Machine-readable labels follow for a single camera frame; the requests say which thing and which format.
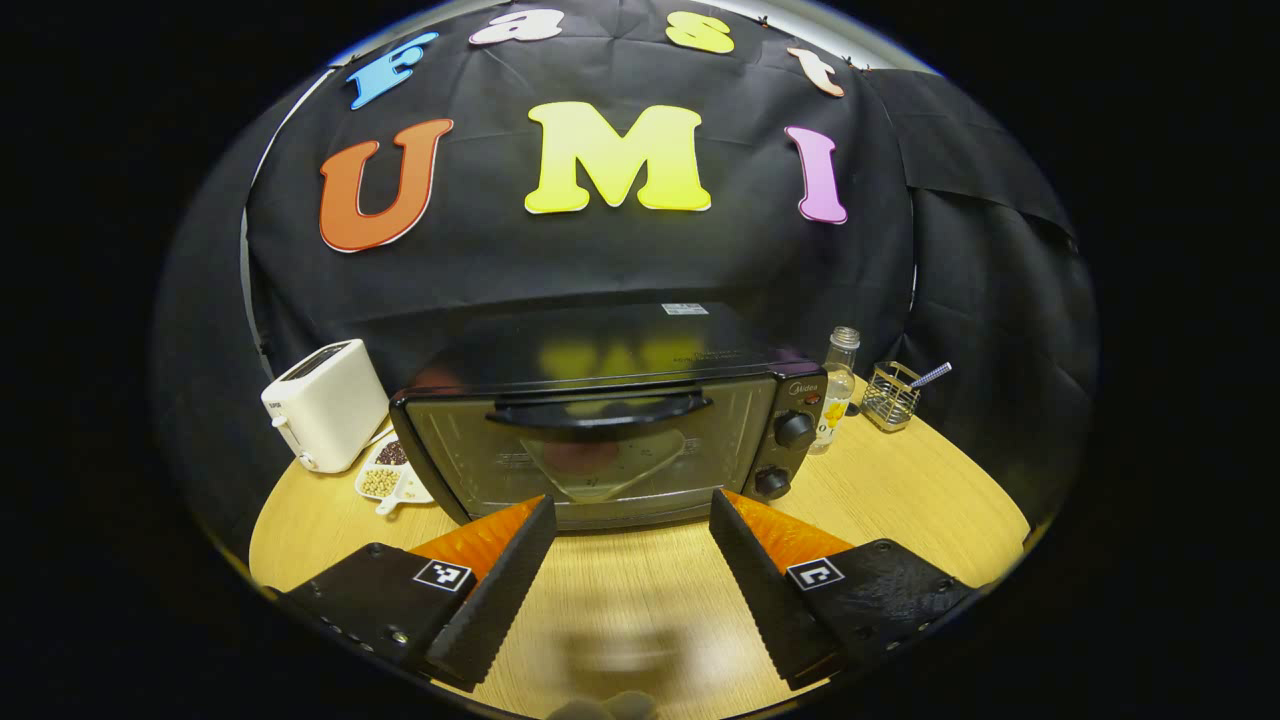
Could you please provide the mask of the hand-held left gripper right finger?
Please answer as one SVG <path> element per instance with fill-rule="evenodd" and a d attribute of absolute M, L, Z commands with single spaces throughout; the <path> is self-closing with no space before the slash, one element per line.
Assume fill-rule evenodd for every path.
<path fill-rule="evenodd" d="M 877 667 L 980 597 L 892 539 L 851 544 L 726 489 L 709 530 L 792 691 Z"/>

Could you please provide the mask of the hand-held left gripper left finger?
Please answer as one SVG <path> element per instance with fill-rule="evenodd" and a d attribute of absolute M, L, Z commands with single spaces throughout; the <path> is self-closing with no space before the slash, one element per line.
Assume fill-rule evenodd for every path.
<path fill-rule="evenodd" d="M 557 533 L 534 496 L 412 550 L 371 542 L 291 591 L 287 612 L 401 671 L 485 682 Z"/>

